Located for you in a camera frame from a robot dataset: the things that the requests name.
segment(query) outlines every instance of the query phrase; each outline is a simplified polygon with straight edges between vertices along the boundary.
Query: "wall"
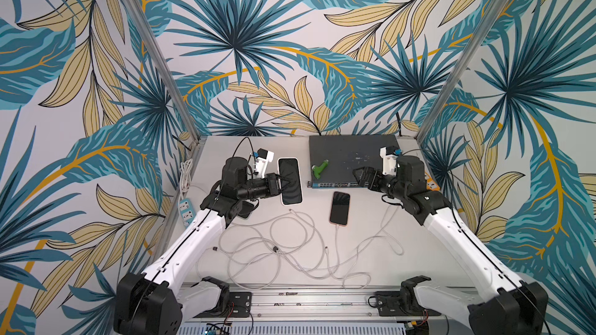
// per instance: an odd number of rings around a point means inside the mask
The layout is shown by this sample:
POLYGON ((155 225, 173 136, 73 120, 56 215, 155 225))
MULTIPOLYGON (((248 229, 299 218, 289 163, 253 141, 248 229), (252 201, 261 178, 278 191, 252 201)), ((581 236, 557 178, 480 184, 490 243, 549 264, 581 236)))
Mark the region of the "wall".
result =
POLYGON ((167 1, 158 42, 202 134, 307 135, 417 130, 489 0, 167 1))
POLYGON ((553 334, 596 333, 595 15, 531 0, 494 26, 424 143, 468 226, 547 289, 553 334))
POLYGON ((152 254, 189 142, 137 39, 119 0, 0 2, 2 335, 108 333, 152 254))

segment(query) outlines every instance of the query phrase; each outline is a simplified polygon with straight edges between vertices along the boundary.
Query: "black smartphone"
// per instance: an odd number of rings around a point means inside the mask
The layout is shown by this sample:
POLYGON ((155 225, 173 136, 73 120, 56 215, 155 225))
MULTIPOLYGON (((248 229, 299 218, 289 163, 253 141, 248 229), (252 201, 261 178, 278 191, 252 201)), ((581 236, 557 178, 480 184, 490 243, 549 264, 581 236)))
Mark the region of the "black smartphone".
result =
POLYGON ((347 212, 350 210, 350 195, 336 191, 333 193, 332 212, 329 222, 345 227, 347 225, 347 212))
POLYGON ((300 171, 298 170, 298 159, 279 158, 277 169, 282 179, 281 203, 284 205, 296 205, 302 203, 302 187, 300 186, 300 171))

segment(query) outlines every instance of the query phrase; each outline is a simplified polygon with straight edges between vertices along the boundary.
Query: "power strip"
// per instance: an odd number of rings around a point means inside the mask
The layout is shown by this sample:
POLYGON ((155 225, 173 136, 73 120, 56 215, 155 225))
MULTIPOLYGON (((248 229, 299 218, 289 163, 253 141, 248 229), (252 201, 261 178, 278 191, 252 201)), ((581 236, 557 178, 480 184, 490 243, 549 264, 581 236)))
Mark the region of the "power strip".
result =
POLYGON ((178 202, 178 211, 183 217, 184 227, 188 228, 192 220, 194 220, 195 215, 197 215, 197 213, 194 211, 192 203, 190 202, 190 199, 184 198, 178 202))

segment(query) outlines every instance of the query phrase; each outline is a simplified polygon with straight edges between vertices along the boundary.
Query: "phone case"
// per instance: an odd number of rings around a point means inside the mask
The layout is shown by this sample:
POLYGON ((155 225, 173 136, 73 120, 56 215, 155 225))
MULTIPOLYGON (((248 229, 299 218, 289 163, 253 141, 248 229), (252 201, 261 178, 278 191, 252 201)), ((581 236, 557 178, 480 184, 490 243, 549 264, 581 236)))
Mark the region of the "phone case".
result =
MULTIPOLYGON (((298 160, 298 158, 296 158, 296 157, 283 157, 283 158, 278 158, 278 159, 277 159, 277 173, 278 173, 278 174, 279 174, 279 161, 280 161, 280 160, 282 160, 282 159, 295 159, 295 160, 296 160, 296 162, 298 162, 298 176, 300 177, 300 181, 298 181, 298 186, 300 187, 300 193, 302 194, 302 201, 304 201, 304 193, 302 192, 302 174, 300 173, 300 161, 299 161, 299 160, 298 160)), ((299 203, 291 203, 291 204, 289 204, 289 205, 286 205, 286 204, 284 203, 284 197, 283 197, 281 194, 279 195, 279 199, 280 199, 280 201, 281 201, 281 204, 282 204, 282 205, 284 205, 284 206, 299 205, 299 204, 301 204, 301 203, 302 203, 302 202, 299 202, 299 203)))

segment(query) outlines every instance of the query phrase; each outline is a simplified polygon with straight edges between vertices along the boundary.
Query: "green object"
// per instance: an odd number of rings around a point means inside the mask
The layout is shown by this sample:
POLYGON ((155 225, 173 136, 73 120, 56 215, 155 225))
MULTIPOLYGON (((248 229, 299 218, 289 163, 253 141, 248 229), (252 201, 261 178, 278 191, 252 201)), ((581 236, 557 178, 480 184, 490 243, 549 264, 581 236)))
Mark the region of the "green object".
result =
POLYGON ((329 164, 329 159, 326 159, 323 161, 323 163, 321 163, 320 166, 312 167, 312 173, 315 175, 317 180, 321 178, 321 172, 323 172, 323 170, 325 169, 325 167, 327 167, 328 164, 329 164))

